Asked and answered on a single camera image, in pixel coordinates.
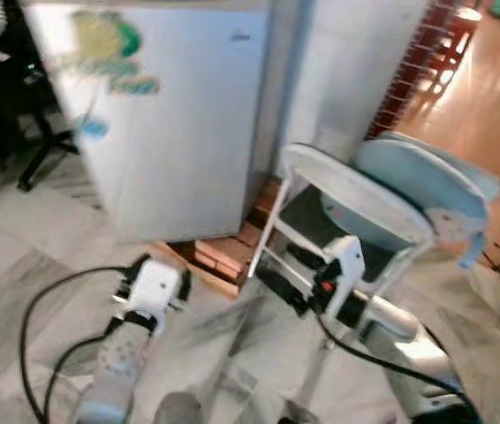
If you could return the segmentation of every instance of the white wall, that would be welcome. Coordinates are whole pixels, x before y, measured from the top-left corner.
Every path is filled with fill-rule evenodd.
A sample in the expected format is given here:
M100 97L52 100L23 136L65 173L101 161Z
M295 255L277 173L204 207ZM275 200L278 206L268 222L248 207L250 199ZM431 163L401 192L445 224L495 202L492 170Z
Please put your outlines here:
M313 143L349 157L427 5L427 0L311 0L282 143Z

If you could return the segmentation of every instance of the refrigerator door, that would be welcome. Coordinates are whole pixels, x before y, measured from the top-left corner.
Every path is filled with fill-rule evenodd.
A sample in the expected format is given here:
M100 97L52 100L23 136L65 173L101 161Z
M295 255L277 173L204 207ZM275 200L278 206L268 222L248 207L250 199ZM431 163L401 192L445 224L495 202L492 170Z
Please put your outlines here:
M269 7L221 3L25 9L124 239L239 230Z

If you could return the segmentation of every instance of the mini fridge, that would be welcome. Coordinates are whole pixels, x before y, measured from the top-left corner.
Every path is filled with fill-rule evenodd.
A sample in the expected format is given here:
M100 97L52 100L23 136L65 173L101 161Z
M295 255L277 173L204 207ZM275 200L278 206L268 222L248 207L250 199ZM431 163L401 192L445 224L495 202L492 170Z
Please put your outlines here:
M277 152L297 3L25 2L122 239L238 232Z

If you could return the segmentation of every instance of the chair wheel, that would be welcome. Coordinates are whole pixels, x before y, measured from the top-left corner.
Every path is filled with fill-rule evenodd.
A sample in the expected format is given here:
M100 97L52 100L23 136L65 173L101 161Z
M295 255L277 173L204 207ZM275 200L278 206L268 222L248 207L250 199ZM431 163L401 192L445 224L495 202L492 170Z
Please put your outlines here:
M24 193L28 193L30 190L32 190L32 184L30 184L27 181L19 181L17 184L17 188Z

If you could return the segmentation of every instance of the wooden floor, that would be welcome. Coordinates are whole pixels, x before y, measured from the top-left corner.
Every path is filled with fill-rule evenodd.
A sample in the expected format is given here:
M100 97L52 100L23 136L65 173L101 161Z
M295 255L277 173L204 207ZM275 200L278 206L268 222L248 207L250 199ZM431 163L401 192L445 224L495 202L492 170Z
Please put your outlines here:
M402 133L452 152L500 176L500 21L484 16L442 95L418 93ZM488 252L500 262L500 198L491 205Z

